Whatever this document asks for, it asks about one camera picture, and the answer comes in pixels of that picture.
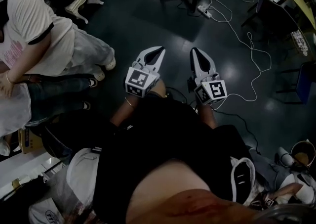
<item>chair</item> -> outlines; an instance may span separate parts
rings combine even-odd
[[[84,20],[84,22],[86,24],[88,24],[88,20],[81,16],[78,12],[78,9],[81,5],[83,5],[85,3],[86,0],[75,0],[73,1],[70,5],[68,5],[67,7],[65,7],[65,10],[74,15],[75,17],[79,18],[79,19],[82,19]],[[100,0],[88,0],[87,3],[95,3],[95,4],[100,4],[100,5],[103,5],[104,2],[100,1]]]
[[[311,85],[312,82],[316,82],[316,63],[315,62],[305,62],[302,64],[301,68],[299,69],[289,69],[284,70],[280,72],[281,74],[284,73],[293,73],[293,72],[299,72],[297,83],[292,84],[292,86],[295,86],[293,89],[288,90],[278,90],[276,93],[290,93],[290,92],[296,92],[300,102],[283,102],[285,104],[307,104]]]
[[[283,38],[298,30],[298,26],[289,13],[277,3],[271,0],[259,0],[256,12],[247,18],[242,27],[259,17],[264,26],[267,26],[272,34]]]

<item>bracelet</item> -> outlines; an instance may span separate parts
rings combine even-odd
[[[127,98],[125,98],[125,100],[126,100],[126,102],[127,102],[133,109],[135,109],[134,105],[132,105],[132,104],[127,100]]]
[[[6,79],[8,80],[9,83],[14,84],[13,82],[11,82],[11,81],[9,80],[8,74],[9,74],[9,71],[6,73]]]

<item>stool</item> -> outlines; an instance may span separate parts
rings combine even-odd
[[[86,24],[88,24],[88,20],[81,16],[78,12],[78,9],[81,5],[83,5],[85,3],[86,0],[75,0],[73,3],[71,3],[70,5],[68,5],[67,7],[65,7],[65,10],[69,13],[69,14],[72,14],[74,15],[77,19],[82,19],[84,20],[84,22]],[[100,4],[100,5],[103,5],[104,2],[100,1],[100,0],[88,0],[87,1],[87,4],[90,4],[90,3],[95,3],[95,4]]]

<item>cardboard box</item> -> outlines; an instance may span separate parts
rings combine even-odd
[[[19,130],[19,145],[22,153],[30,153],[43,147],[41,137],[38,137],[30,129]]]

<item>hand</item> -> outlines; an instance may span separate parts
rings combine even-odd
[[[5,95],[6,98],[10,98],[12,95],[14,84],[9,82],[7,79],[8,71],[4,72],[0,76],[0,91]]]
[[[31,83],[40,83],[41,77],[36,76],[36,75],[31,75],[31,77],[28,79],[28,81]]]

